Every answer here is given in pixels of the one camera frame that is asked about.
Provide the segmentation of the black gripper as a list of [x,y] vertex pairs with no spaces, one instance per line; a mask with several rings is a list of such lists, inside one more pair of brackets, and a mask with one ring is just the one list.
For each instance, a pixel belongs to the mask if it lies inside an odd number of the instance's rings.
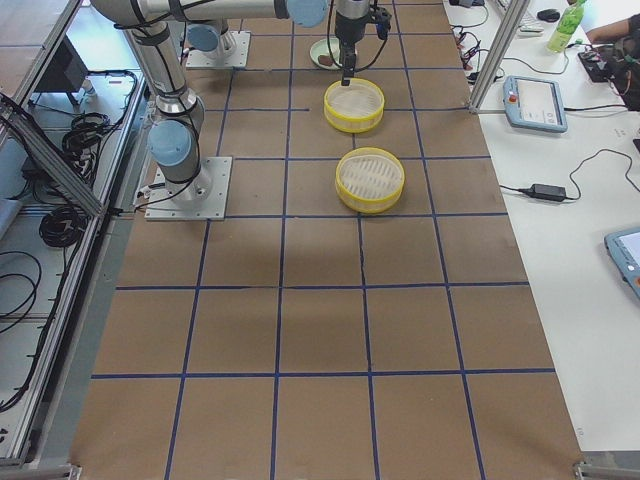
[[356,44],[364,37],[368,19],[365,0],[337,0],[335,36],[340,41],[341,85],[349,86],[356,70]]

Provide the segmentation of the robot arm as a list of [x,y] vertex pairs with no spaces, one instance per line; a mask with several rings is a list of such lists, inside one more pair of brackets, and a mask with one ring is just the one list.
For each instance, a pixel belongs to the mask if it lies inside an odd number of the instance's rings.
[[339,39],[338,68],[347,85],[357,72],[356,44],[373,22],[374,11],[371,1],[95,1],[93,5],[134,46],[158,109],[148,150],[164,175],[168,199],[187,205],[207,196],[212,183],[203,172],[199,152],[204,105],[188,85],[167,22],[181,21],[202,31],[219,49],[230,19],[284,19],[305,28],[327,21]]

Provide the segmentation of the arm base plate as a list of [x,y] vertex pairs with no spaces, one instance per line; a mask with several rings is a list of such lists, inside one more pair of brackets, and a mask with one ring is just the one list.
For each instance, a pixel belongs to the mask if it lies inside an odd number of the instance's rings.
[[209,25],[196,25],[189,28],[187,40],[190,44],[187,69],[229,70],[244,69],[247,65],[249,31],[220,33]]
[[166,182],[157,167],[154,181],[164,186],[150,192],[144,217],[149,221],[224,220],[232,161],[228,156],[202,159],[199,175],[186,189]]

